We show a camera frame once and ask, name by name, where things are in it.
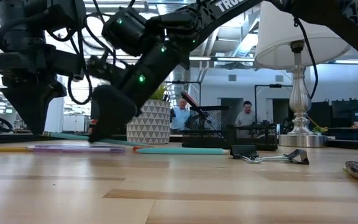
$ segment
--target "ceiling light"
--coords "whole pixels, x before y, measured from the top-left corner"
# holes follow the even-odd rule
[[[219,38],[220,41],[227,41],[227,42],[239,42],[239,40],[232,40],[232,39],[226,39],[226,38]]]
[[[358,60],[336,60],[335,63],[344,63],[344,64],[355,64],[355,65],[358,65]]]
[[[118,7],[128,7],[128,5],[125,4],[98,4],[99,8],[118,8]],[[144,9],[144,5],[143,4],[135,4],[132,6],[133,8],[138,8],[138,9]],[[85,8],[94,8],[94,4],[85,4]],[[153,5],[149,5],[149,9],[157,9],[156,6]]]
[[[190,60],[211,60],[211,57],[189,57]]]
[[[222,62],[254,62],[254,58],[218,57],[216,60]]]
[[[140,57],[122,55],[122,56],[117,56],[117,59],[121,59],[121,60],[138,60],[138,59],[140,59]]]

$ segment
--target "silver lamp base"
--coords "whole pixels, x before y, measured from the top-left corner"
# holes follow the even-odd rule
[[[281,134],[278,144],[287,147],[324,147],[327,136],[317,134]]]

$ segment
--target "door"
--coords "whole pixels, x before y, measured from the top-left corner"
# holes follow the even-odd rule
[[[227,112],[226,124],[235,124],[237,115],[242,111],[244,99],[243,98],[221,98],[222,106],[229,106]]]
[[[282,124],[285,118],[289,117],[290,100],[289,99],[273,99],[273,122]]]

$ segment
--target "office desk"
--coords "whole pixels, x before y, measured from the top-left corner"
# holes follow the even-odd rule
[[[307,150],[310,166],[131,151],[0,153],[0,224],[358,223],[358,180],[342,171],[358,151]]]

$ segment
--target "table lamp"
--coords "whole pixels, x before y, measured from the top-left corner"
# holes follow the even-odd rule
[[[305,28],[316,64],[338,58],[351,46],[325,26],[301,21]],[[309,130],[307,112],[311,98],[305,84],[305,68],[313,65],[305,38],[294,26],[291,14],[279,11],[272,3],[263,2],[260,8],[258,44],[255,65],[275,70],[292,69],[293,88],[290,109],[294,112],[294,128],[279,135],[281,146],[323,147],[326,137]]]

